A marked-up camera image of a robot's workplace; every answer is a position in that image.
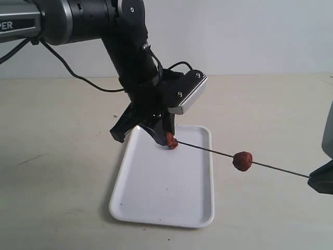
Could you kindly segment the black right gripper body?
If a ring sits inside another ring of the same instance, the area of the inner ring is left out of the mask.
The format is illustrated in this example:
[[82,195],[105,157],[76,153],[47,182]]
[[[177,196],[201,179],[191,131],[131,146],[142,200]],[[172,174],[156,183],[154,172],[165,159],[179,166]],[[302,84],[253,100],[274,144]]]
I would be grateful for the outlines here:
[[321,194],[333,194],[332,160],[310,173],[308,185]]

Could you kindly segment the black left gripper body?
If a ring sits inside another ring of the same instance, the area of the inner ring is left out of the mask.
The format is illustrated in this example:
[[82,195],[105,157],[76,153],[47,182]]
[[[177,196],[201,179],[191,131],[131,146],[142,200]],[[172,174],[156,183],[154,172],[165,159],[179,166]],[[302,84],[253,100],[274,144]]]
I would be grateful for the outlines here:
[[162,75],[157,69],[125,71],[119,75],[119,81],[130,98],[130,104],[119,119],[120,125],[138,125],[157,120],[166,109],[165,101],[171,87],[180,83],[184,73],[163,69]]

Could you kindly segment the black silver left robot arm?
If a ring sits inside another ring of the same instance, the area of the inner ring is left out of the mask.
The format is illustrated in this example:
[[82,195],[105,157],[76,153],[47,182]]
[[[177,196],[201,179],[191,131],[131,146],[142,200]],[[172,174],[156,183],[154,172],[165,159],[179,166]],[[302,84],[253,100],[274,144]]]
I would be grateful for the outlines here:
[[142,127],[157,144],[177,147],[174,115],[165,107],[162,84],[180,73],[166,70],[148,44],[143,1],[1,1],[1,42],[19,44],[4,63],[28,43],[57,45],[100,39],[130,104],[110,130],[122,143]]

